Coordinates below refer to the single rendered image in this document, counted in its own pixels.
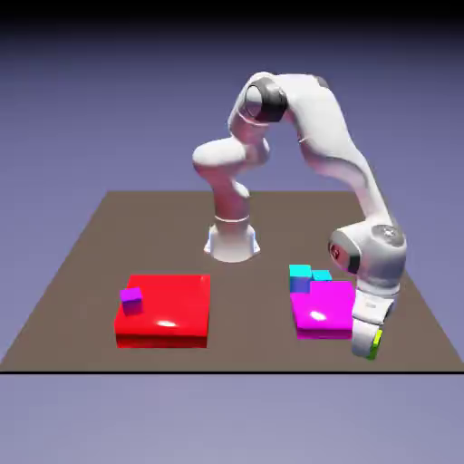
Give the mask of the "small green cube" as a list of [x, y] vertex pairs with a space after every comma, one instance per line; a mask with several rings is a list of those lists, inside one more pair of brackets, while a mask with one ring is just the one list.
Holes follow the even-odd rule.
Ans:
[[374, 360], [377, 356], [377, 352], [379, 350], [382, 338], [382, 329], [378, 329], [371, 344], [370, 352], [367, 356], [368, 360]]

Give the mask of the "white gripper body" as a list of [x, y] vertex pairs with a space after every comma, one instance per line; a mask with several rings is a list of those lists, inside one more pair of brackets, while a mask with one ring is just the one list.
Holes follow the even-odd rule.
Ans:
[[354, 355], [367, 358], [372, 340], [378, 329], [382, 329], [377, 324], [370, 324], [354, 318], [352, 330], [352, 352]]

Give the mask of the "large red box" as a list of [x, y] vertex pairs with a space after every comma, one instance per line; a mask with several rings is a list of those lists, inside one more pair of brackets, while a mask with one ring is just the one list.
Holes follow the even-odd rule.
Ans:
[[143, 312], [114, 318], [120, 348], [205, 348], [208, 344], [209, 275], [131, 275], [125, 288], [139, 287]]

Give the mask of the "large magenta box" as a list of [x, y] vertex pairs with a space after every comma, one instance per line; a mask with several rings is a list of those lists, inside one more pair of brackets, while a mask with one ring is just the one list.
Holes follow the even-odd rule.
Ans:
[[291, 293], [298, 339], [351, 339], [354, 286], [349, 281], [312, 281], [307, 293]]

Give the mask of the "small purple cube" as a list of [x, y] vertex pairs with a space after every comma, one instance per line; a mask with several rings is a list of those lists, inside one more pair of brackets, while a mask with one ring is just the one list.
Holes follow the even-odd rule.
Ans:
[[120, 290], [122, 311], [125, 315], [135, 315], [143, 312], [143, 299], [139, 287]]

